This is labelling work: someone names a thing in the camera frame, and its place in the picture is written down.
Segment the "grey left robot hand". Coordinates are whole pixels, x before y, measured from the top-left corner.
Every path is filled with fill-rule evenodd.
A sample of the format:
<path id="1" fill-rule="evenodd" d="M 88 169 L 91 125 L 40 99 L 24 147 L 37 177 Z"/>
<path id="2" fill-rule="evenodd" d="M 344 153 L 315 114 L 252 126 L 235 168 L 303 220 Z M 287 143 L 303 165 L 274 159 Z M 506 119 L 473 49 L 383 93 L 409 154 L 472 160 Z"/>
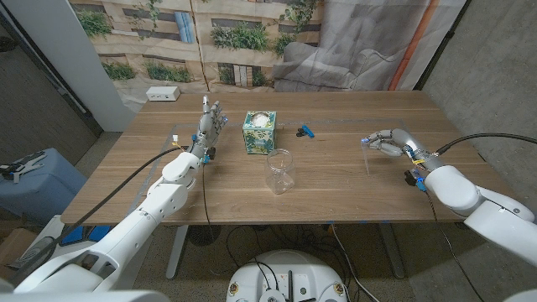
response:
<path id="1" fill-rule="evenodd" d="M 187 149 L 191 154 L 198 157 L 202 163 L 214 159 L 219 134 L 228 121 L 225 113 L 222 113 L 220 102 L 210 104 L 208 95 L 202 99 L 202 115 L 198 124 L 196 136 L 192 145 Z"/>

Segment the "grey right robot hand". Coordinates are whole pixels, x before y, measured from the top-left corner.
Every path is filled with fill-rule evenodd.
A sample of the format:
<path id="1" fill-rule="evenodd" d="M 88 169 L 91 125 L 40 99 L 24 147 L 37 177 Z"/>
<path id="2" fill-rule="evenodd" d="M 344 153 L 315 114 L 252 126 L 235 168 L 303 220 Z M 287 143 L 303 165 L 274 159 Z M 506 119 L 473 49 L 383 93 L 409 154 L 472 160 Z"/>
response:
<path id="1" fill-rule="evenodd" d="M 422 143 L 403 129 L 377 131 L 363 138 L 361 143 L 391 157 L 406 155 L 413 164 L 421 165 L 429 171 L 445 165 L 439 157 L 430 153 Z"/>

